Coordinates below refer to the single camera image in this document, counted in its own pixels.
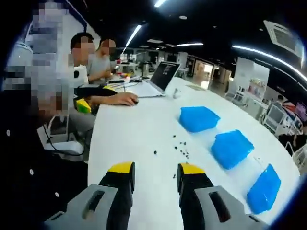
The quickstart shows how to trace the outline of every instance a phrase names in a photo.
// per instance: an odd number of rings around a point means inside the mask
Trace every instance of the black ceiling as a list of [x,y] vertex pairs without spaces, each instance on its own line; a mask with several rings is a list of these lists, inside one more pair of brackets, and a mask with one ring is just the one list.
[[[235,69],[232,63],[238,56],[257,58],[298,78],[307,89],[305,81],[284,65],[260,55],[231,48],[232,45],[256,48],[299,69],[300,60],[297,56],[271,42],[263,20],[292,29],[306,44],[307,3],[281,3],[279,0],[166,0],[161,7],[155,8],[157,1],[70,0],[102,38],[114,39],[118,47],[124,47],[136,26],[142,25],[129,47],[158,47],[157,44],[148,43],[148,39],[162,40],[164,43],[159,44],[162,46],[202,42],[204,46],[166,50],[188,52],[230,70]],[[307,76],[306,67],[301,69],[301,72]],[[271,79],[278,83],[278,77]]]

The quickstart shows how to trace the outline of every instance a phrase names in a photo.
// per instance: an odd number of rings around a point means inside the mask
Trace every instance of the laptop screen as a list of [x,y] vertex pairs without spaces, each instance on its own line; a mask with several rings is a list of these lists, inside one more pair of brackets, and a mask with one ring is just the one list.
[[176,74],[179,66],[179,63],[160,62],[150,81],[164,91]]

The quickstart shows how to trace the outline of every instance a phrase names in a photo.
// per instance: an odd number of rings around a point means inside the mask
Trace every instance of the laptop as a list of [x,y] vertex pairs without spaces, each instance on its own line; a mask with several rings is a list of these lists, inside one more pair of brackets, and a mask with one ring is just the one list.
[[140,83],[125,84],[125,91],[138,95],[139,98],[163,97],[165,90],[180,67],[175,62],[160,62],[151,79],[143,80]]

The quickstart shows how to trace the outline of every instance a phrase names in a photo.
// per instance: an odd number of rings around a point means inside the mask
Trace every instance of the white desk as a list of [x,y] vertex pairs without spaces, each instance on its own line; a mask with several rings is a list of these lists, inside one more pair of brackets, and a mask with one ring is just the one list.
[[[134,161],[135,191],[129,229],[182,230],[177,179],[173,179],[178,163],[188,161],[203,168],[214,185],[223,186],[244,204],[246,213],[250,213],[246,193],[261,170],[271,163],[282,184],[272,209],[257,215],[271,223],[299,180],[291,156],[274,135],[239,107],[210,91],[196,91],[186,85],[191,83],[172,79],[166,92],[172,95],[175,88],[180,89],[178,99],[142,98],[134,107],[100,106],[90,148],[88,184],[99,183],[113,164]],[[221,120],[215,129],[191,135],[177,121],[180,108],[201,105],[212,109]],[[226,171],[208,149],[216,133],[234,129],[239,129],[255,149],[237,167]],[[188,160],[180,153],[179,142],[184,141]]]

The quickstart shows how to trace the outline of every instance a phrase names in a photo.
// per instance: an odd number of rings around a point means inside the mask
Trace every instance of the hand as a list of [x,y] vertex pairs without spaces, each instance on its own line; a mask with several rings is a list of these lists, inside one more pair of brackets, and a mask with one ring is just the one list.
[[130,92],[119,92],[113,96],[106,98],[106,104],[125,104],[133,106],[135,102],[138,102],[138,96]]

